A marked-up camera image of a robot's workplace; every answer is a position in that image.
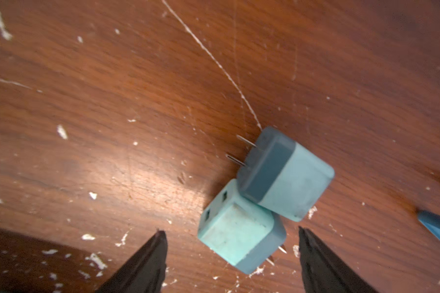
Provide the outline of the teal plug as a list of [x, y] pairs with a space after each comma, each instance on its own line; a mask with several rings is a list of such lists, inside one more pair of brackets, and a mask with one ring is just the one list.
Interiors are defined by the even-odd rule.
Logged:
[[231, 266], [253, 273], [286, 240], [281, 217], [241, 196], [231, 179], [204, 209], [198, 239]]
[[240, 195], [294, 222], [302, 221], [335, 176], [335, 170], [307, 148], [268, 126], [251, 146], [236, 175]]

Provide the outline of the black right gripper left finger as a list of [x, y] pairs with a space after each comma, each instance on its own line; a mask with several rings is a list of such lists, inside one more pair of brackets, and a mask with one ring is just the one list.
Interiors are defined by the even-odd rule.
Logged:
[[166, 277], [167, 237], [158, 230], [98, 293], [160, 293]]

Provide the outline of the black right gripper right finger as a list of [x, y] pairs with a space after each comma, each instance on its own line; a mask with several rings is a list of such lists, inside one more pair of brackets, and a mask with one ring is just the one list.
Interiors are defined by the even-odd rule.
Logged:
[[307, 293], [374, 293], [376, 290], [343, 262], [311, 230], [299, 227], [299, 252]]

